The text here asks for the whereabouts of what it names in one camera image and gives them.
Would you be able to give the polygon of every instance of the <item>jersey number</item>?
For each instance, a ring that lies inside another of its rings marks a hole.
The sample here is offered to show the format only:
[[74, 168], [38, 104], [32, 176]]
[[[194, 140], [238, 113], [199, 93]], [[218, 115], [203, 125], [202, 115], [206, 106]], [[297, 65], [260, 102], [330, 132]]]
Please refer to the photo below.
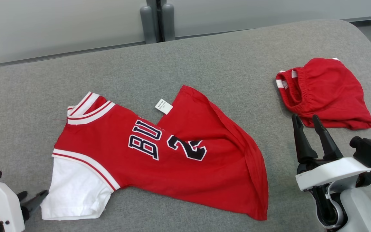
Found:
[[[162, 132], [153, 126], [144, 123], [141, 120], [137, 120], [133, 129], [133, 132], [137, 132], [147, 137], [152, 138], [153, 140], [160, 140]], [[170, 138], [167, 140], [167, 145], [171, 149], [177, 150], [180, 146], [184, 151], [184, 154], [187, 158], [192, 160], [203, 160], [204, 156], [207, 153], [206, 147], [198, 147], [201, 141], [182, 141], [179, 138], [171, 135]], [[140, 138], [136, 135], [130, 135], [128, 147], [139, 150], [149, 156], [152, 156], [153, 159], [158, 160], [158, 147], [156, 144]]]

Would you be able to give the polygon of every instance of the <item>gray table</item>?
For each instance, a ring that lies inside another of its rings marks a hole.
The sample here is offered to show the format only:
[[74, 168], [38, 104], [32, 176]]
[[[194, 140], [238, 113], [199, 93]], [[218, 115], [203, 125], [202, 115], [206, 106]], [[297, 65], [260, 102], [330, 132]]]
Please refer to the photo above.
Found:
[[[310, 194], [294, 178], [297, 162], [291, 124], [274, 84], [280, 70], [314, 57], [340, 59], [361, 82], [371, 112], [371, 44], [353, 25], [306, 21], [221, 35], [147, 44], [0, 68], [0, 170], [15, 192], [50, 187], [51, 152], [66, 107], [88, 91], [101, 94], [157, 123], [160, 98], [172, 102], [182, 84], [204, 93], [251, 135], [262, 151], [269, 182], [268, 221], [153, 194], [116, 191], [99, 219], [43, 221], [48, 231], [321, 231]], [[317, 134], [305, 129], [322, 157]], [[330, 129], [345, 156], [355, 135], [371, 129]], [[371, 197], [371, 188], [367, 188]]]

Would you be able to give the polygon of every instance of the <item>white care label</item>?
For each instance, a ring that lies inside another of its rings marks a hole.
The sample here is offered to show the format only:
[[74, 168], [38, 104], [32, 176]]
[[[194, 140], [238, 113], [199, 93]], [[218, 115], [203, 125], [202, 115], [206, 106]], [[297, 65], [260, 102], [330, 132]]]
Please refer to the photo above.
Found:
[[173, 108], [172, 105], [170, 105], [168, 102], [166, 102], [163, 99], [160, 99], [155, 107], [157, 108], [157, 110], [160, 110], [161, 112], [165, 114], [168, 114], [170, 110]]

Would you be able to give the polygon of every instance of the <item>red stripe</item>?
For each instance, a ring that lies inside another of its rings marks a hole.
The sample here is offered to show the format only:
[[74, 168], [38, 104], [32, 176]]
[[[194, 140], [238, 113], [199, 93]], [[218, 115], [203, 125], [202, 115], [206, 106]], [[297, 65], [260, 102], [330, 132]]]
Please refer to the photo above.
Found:
[[70, 114], [70, 116], [71, 115], [73, 115], [90, 97], [91, 97], [91, 95], [92, 95], [92, 93], [90, 94], [90, 95], [88, 95], [88, 97], [81, 103], [81, 105], [80, 106], [78, 106], [71, 114]]
[[99, 173], [106, 180], [106, 182], [111, 186], [112, 190], [115, 191], [114, 186], [112, 186], [112, 184], [108, 181], [108, 179], [98, 169], [96, 169], [93, 165], [91, 165], [87, 161], [82, 160], [82, 159], [78, 159], [76, 157], [71, 157], [71, 156], [63, 155], [63, 154], [58, 154], [58, 153], [53, 153], [53, 154], [54, 155], [57, 155], [57, 156], [68, 157], [68, 158], [71, 158], [71, 159], [74, 159], [74, 160], [78, 160], [78, 161], [84, 162], [85, 164], [87, 164], [88, 166], [90, 166], [92, 169], [96, 170], [97, 173]]
[[98, 112], [101, 112], [102, 110], [104, 110], [109, 104], [111, 104], [111, 102], [109, 102], [108, 104], [106, 104], [105, 106], [103, 106], [100, 110], [98, 110], [97, 112], [93, 113], [92, 115], [88, 115], [88, 116], [85, 116], [85, 117], [81, 117], [81, 118], [68, 118], [69, 120], [80, 120], [80, 119], [86, 119], [86, 118], [89, 118], [91, 116], [94, 116], [96, 115]]

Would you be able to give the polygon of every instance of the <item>clothing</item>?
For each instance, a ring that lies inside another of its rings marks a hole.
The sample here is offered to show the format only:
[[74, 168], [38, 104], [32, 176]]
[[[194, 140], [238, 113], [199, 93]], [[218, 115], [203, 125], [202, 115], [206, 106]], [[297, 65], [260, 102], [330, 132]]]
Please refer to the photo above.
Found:
[[337, 58], [314, 58], [304, 67], [281, 71], [276, 83], [287, 109], [308, 127], [314, 127], [317, 114], [327, 128], [371, 128], [362, 86]]
[[267, 219], [259, 148], [191, 87], [181, 88], [158, 125], [88, 93], [68, 107], [53, 157], [50, 194], [41, 204], [46, 220], [97, 218], [109, 195], [128, 186]]

